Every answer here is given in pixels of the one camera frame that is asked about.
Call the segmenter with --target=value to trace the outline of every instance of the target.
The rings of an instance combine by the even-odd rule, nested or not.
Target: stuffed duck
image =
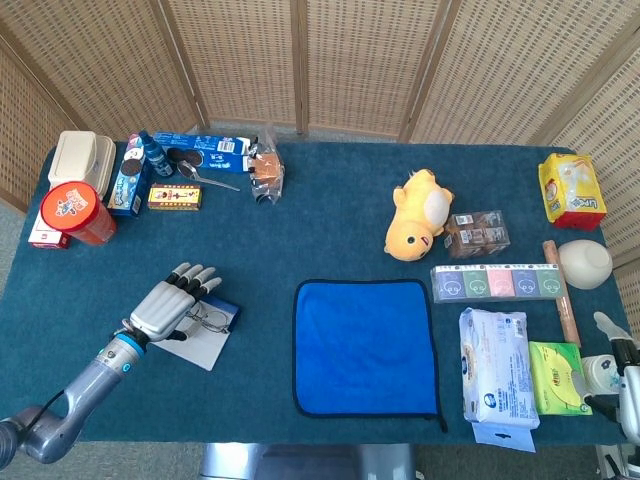
[[[404,187],[393,190],[396,214],[389,225],[384,251],[411,262],[424,257],[449,217],[453,194],[436,183],[430,170],[414,173]]]

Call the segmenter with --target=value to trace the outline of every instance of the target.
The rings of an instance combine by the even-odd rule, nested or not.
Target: table
[[[123,151],[119,143],[116,163]],[[552,151],[567,150],[284,144],[286,186],[275,206],[254,203],[245,175],[203,170],[202,175],[243,191],[205,186],[199,212],[143,206],[139,218],[118,218],[118,232],[102,247],[74,241],[68,251],[46,251],[29,246],[27,237],[47,189],[50,152],[0,302],[0,415],[43,404],[67,385],[106,344],[120,319],[172,267],[190,261],[215,265],[224,279],[219,296],[243,308],[213,372],[149,347],[146,358],[89,419],[82,440],[471,443],[461,408],[457,321],[466,304],[432,304],[440,395],[449,425],[443,434],[437,421],[419,418],[314,419],[299,413],[292,397],[294,292],[309,278],[418,278],[430,289],[430,269],[451,263],[442,239],[420,262],[399,262],[382,251],[394,213],[392,189],[424,167],[456,194],[453,212],[503,210],[512,245],[480,261],[544,263],[545,239],[603,241],[599,230],[559,230],[547,222],[537,164]],[[570,294],[583,355],[609,352],[592,313],[603,310],[627,327],[613,278],[595,291],[571,288]],[[476,306],[525,311],[530,340],[562,340],[552,301]],[[533,435],[537,445],[622,440],[618,427],[600,415],[543,417]]]

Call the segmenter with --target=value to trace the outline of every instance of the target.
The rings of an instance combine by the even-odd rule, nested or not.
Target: wooden rolling pin
[[[571,300],[569,300],[569,291],[567,290],[567,283],[564,281],[564,273],[562,271],[562,265],[560,265],[560,256],[558,255],[556,242],[553,240],[547,240],[542,243],[542,249],[544,250],[544,258],[547,260],[547,263],[557,264],[558,270],[560,270],[560,277],[562,277],[564,296],[556,298],[556,307],[558,308],[558,314],[560,315],[560,324],[562,325],[562,332],[564,333],[564,341],[575,343],[578,348],[580,348],[582,346],[580,344],[580,335],[578,335],[576,319],[573,316]]]

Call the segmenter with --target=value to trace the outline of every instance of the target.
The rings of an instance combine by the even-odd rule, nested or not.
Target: blue bottle
[[[138,135],[140,135],[140,140],[142,140],[142,145],[144,146],[144,156],[149,160],[149,163],[153,165],[156,173],[163,177],[170,176],[173,173],[173,168],[162,147],[146,130],[141,130]]]

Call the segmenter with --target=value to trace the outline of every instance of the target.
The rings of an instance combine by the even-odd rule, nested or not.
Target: white tissue pack
[[[460,315],[464,418],[537,428],[527,316],[467,308]]]

